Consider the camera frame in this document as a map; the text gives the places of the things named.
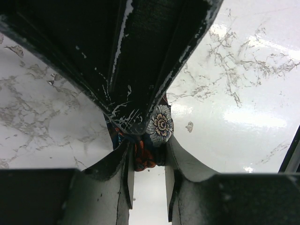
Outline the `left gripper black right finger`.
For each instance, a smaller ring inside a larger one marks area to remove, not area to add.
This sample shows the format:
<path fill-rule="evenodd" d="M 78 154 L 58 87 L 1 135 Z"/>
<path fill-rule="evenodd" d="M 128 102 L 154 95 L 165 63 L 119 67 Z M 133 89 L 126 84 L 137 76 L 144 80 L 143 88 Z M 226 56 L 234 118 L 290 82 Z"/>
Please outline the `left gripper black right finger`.
<path fill-rule="evenodd" d="M 297 225 L 298 173 L 219 173 L 171 137 L 166 144 L 168 220 L 173 225 Z"/>

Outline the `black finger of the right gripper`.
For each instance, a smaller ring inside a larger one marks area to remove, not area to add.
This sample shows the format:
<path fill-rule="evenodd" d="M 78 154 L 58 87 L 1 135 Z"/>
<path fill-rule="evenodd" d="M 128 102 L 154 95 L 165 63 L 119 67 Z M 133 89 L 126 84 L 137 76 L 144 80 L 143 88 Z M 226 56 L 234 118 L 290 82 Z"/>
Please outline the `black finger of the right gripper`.
<path fill-rule="evenodd" d="M 3 0 L 0 31 L 142 134 L 220 0 Z"/>

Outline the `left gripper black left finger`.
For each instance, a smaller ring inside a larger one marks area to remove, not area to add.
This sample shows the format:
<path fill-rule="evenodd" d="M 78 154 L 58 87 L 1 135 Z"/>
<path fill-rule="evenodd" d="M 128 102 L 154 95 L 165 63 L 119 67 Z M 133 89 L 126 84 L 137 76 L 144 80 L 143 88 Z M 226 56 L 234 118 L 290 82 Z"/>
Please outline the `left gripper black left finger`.
<path fill-rule="evenodd" d="M 134 147 L 129 141 L 93 166 L 2 169 L 3 225 L 127 225 L 133 207 Z"/>

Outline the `dark floral patterned tie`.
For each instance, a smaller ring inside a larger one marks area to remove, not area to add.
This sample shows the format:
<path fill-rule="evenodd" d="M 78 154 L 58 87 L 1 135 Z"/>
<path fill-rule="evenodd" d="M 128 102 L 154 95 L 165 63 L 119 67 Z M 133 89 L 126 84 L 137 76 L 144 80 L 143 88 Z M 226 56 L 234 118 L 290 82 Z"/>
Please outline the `dark floral patterned tie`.
<path fill-rule="evenodd" d="M 142 135 L 125 134 L 108 117 L 105 116 L 104 119 L 114 150 L 124 140 L 129 140 L 133 143 L 134 167 L 136 172 L 165 165 L 165 146 L 174 132 L 171 106 L 168 104 L 166 95 L 160 100 L 145 133 Z"/>

